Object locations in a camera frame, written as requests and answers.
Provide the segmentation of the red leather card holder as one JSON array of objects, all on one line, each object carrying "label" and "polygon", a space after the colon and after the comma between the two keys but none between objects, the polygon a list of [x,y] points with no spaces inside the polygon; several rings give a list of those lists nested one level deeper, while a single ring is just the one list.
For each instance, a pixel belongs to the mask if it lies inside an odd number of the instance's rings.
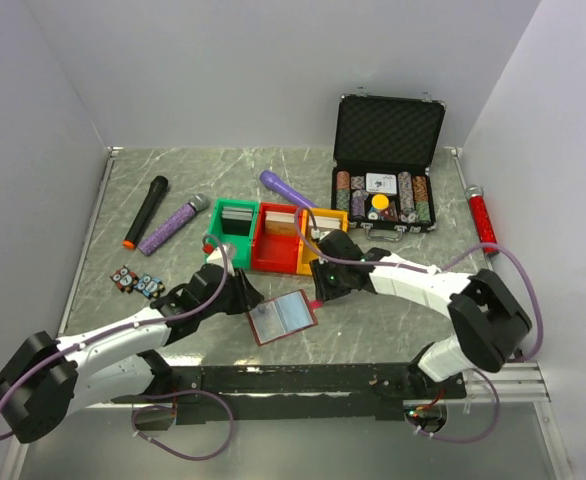
[{"label": "red leather card holder", "polygon": [[318,324],[315,312],[323,302],[310,300],[303,289],[257,305],[246,316],[256,343],[263,346]]}]

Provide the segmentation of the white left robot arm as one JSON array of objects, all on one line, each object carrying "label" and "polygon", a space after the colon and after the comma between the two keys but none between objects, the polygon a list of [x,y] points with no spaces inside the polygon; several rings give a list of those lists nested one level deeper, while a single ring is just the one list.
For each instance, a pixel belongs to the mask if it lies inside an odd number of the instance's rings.
[{"label": "white left robot arm", "polygon": [[263,299],[243,270],[206,264],[128,318],[72,336],[37,332],[0,371],[0,419],[9,435],[27,444],[97,403],[159,401],[174,383],[161,348],[194,334],[211,316],[244,314]]}]

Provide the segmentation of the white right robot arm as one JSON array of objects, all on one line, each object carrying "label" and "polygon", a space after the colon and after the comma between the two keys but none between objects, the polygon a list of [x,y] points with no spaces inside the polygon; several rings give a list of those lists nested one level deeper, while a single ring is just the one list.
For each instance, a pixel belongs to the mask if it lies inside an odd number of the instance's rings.
[{"label": "white right robot arm", "polygon": [[326,303],[353,291],[398,297],[452,323],[453,334],[434,342],[412,361],[411,390],[430,398],[449,378],[469,369],[497,373],[532,329],[532,321],[493,271],[444,271],[388,250],[362,251],[341,230],[323,235],[311,262],[316,299]]}]

